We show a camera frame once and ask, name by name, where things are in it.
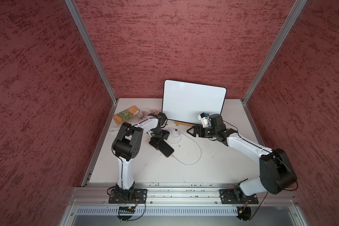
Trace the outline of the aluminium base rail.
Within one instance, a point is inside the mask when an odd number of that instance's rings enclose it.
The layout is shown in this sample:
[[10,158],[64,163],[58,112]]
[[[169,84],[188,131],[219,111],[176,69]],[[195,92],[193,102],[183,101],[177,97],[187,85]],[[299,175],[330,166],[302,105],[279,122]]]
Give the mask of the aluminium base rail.
[[[88,183],[73,189],[70,205],[108,205],[107,189],[113,183]],[[204,183],[135,183],[135,188],[147,189],[146,204],[149,206],[220,206],[220,189],[233,188],[233,184]],[[259,203],[265,207],[298,206],[292,191],[282,191],[277,195],[257,193]]]

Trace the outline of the white charger in strip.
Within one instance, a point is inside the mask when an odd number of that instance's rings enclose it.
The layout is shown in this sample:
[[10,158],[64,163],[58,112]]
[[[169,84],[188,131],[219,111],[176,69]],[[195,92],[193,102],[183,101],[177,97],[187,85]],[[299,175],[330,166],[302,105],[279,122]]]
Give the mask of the white charger in strip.
[[138,117],[139,119],[143,119],[143,118],[145,117],[145,115],[144,115],[142,112],[139,112],[138,115],[137,115],[137,117]]

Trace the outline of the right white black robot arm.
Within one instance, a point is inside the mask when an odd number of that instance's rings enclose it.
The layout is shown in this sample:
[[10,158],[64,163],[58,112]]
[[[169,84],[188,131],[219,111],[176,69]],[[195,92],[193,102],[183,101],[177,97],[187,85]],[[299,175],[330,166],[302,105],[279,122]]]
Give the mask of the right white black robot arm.
[[284,150],[271,149],[250,141],[240,135],[234,125],[227,128],[226,125],[230,123],[224,121],[219,114],[202,113],[198,119],[202,125],[191,127],[187,130],[188,134],[193,137],[214,138],[225,146],[243,153],[259,166],[258,177],[241,181],[230,192],[237,202],[258,193],[268,192],[276,195],[283,190],[291,191],[290,186],[293,184],[297,189],[298,178]]

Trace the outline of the black mounting plate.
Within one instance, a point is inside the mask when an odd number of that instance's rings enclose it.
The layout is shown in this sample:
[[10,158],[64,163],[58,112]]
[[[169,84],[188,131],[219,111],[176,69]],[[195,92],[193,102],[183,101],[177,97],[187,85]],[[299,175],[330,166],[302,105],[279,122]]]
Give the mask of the black mounting plate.
[[134,189],[134,193],[127,197],[123,197],[121,192],[112,189],[109,193],[109,204],[145,204],[147,200],[147,189]]
[[234,189],[220,189],[219,196],[222,204],[259,204],[258,198],[256,195],[237,197],[234,194]]

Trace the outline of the left aluminium corner post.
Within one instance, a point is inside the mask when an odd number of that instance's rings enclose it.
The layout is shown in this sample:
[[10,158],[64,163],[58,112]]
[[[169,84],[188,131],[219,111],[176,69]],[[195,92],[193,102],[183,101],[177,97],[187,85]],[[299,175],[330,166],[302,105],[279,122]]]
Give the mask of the left aluminium corner post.
[[75,1],[73,0],[65,0],[65,3],[69,9],[69,12],[74,20],[74,23],[76,24],[76,27],[78,28],[78,31],[87,47],[87,50],[93,60],[93,63],[104,83],[104,86],[108,92],[108,94],[110,95],[111,97],[111,100],[114,104],[116,104],[118,102],[117,100],[117,96],[115,94],[115,91],[112,87],[112,85],[110,84],[109,80],[108,80],[108,77],[106,75],[106,72],[105,72],[105,69],[101,63],[101,60],[97,54],[97,51],[95,50],[95,47],[93,45],[93,42],[90,38],[90,35],[87,31],[87,28],[84,24],[84,21],[80,15],[80,12],[78,10],[78,7],[75,3]]

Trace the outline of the colourful patterned book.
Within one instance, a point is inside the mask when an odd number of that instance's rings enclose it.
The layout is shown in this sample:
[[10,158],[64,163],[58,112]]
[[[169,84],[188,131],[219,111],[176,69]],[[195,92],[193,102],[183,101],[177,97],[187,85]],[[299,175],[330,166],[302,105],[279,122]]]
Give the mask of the colourful patterned book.
[[139,113],[139,109],[134,105],[130,108],[127,108],[113,116],[116,124],[123,124],[134,118]]

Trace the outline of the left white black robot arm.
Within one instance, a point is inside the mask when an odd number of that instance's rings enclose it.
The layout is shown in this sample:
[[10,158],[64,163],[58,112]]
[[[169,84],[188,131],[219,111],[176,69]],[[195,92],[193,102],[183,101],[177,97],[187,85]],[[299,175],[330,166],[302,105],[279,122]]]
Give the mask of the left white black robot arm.
[[166,114],[150,113],[149,118],[135,124],[124,122],[112,143],[112,152],[119,163],[119,180],[115,186],[115,194],[121,200],[131,201],[134,197],[133,160],[138,155],[143,134],[151,135],[149,145],[159,150],[165,157],[170,157],[174,149],[166,142],[170,133],[164,130],[167,123]]

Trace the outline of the black phone pink case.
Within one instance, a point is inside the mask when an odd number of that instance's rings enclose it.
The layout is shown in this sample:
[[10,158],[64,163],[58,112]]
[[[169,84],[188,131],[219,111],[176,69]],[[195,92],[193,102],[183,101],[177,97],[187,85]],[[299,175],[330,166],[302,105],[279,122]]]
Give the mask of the black phone pink case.
[[169,158],[174,153],[174,149],[169,144],[167,144],[164,140],[159,142],[158,148],[159,148],[159,151],[166,158]]

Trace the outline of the right aluminium corner post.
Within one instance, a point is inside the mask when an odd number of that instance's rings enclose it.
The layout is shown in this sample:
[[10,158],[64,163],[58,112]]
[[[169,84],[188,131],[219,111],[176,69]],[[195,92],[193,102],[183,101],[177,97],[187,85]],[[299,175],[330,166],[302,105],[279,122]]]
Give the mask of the right aluminium corner post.
[[257,74],[255,75],[252,83],[250,84],[247,92],[245,93],[242,104],[246,105],[252,96],[253,92],[255,91],[256,87],[258,86],[259,82],[261,81],[262,77],[264,76],[266,70],[270,66],[272,60],[276,56],[278,50],[280,49],[282,43],[286,39],[288,33],[290,32],[291,28],[293,27],[294,23],[296,22],[298,16],[300,15],[301,11],[303,10],[304,6],[306,5],[307,0],[296,0],[292,9],[290,10],[284,24],[282,25],[277,37],[275,38],[269,52],[267,53],[265,60],[261,67],[259,68]]

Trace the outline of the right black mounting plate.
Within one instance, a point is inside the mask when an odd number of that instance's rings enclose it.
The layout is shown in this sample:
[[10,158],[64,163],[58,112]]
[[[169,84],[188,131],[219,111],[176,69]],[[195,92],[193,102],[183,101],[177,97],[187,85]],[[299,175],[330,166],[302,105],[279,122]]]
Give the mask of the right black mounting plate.
[[220,189],[219,196],[222,204],[259,204],[258,198],[256,195],[237,197],[234,194],[234,189]]

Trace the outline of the white board black frame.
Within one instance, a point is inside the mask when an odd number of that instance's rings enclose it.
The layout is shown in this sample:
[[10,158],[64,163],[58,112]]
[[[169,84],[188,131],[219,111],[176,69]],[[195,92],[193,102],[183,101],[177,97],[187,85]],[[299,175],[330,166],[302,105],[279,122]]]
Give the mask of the white board black frame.
[[226,94],[224,87],[166,80],[162,112],[169,120],[200,125],[200,114],[221,114]]

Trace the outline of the pink power strip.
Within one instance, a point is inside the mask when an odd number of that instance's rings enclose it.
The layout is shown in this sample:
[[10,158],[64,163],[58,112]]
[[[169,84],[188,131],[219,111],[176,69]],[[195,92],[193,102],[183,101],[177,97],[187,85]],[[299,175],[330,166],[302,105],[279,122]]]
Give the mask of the pink power strip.
[[157,115],[158,112],[155,109],[151,109],[151,110],[146,110],[146,109],[141,109],[139,110],[139,112],[145,117],[148,116],[149,114],[155,114]]

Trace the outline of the aluminium corner post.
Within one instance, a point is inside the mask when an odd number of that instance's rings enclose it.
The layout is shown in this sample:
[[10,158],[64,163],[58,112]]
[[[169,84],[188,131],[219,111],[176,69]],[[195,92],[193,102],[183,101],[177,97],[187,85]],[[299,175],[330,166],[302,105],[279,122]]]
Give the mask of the aluminium corner post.
[[275,38],[269,52],[267,53],[265,60],[261,67],[259,68],[257,74],[255,75],[252,83],[250,84],[247,92],[245,93],[242,104],[246,105],[252,96],[253,92],[255,91],[256,87],[258,86],[259,82],[261,81],[262,77],[264,76],[266,70],[270,66],[272,60],[276,56],[278,50],[280,49],[282,43],[286,39],[288,33],[290,32],[291,28],[293,27],[294,23],[296,22],[298,16],[300,15],[301,11],[303,10],[304,6],[306,5],[307,0],[296,0],[292,9],[290,10],[284,24],[282,25],[277,37]]
[[108,80],[108,77],[106,75],[106,72],[105,72],[105,69],[101,63],[101,60],[97,54],[97,51],[95,50],[95,47],[93,45],[93,42],[90,38],[90,35],[87,31],[87,28],[84,24],[84,21],[80,15],[80,12],[78,10],[78,7],[75,3],[75,1],[73,0],[65,0],[65,3],[69,9],[69,12],[74,20],[74,23],[76,24],[76,27],[78,28],[78,31],[87,47],[87,50],[93,60],[93,63],[104,83],[104,86],[108,92],[108,94],[110,95],[111,97],[111,100],[114,104],[116,104],[118,102],[117,100],[117,96],[115,94],[115,91],[112,87],[112,85],[110,84],[109,80]]

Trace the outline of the wooden board stand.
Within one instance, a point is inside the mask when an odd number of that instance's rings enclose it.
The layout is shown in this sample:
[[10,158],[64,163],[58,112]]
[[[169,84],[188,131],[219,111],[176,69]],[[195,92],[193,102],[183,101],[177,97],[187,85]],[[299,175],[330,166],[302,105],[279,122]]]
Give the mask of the wooden board stand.
[[192,127],[194,126],[194,124],[192,123],[186,123],[186,122],[181,122],[181,121],[174,121],[175,125],[178,126],[188,126],[188,127]]

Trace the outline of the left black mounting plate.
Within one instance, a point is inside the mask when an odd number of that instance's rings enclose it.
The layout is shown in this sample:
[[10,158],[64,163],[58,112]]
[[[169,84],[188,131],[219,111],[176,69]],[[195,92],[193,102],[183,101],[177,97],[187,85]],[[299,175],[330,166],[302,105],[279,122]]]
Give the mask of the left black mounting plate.
[[121,192],[112,189],[109,193],[109,204],[145,204],[147,200],[147,189],[134,189],[134,193],[127,197],[123,197]]

